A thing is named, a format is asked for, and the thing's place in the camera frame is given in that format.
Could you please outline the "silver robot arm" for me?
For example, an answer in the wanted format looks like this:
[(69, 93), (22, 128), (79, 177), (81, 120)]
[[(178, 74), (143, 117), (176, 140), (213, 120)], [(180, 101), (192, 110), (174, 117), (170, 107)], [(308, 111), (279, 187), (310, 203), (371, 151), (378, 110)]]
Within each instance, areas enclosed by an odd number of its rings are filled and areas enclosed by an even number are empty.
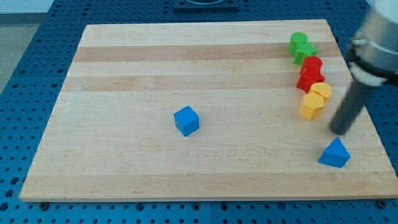
[(397, 0), (372, 1), (347, 55), (356, 81), (397, 85)]

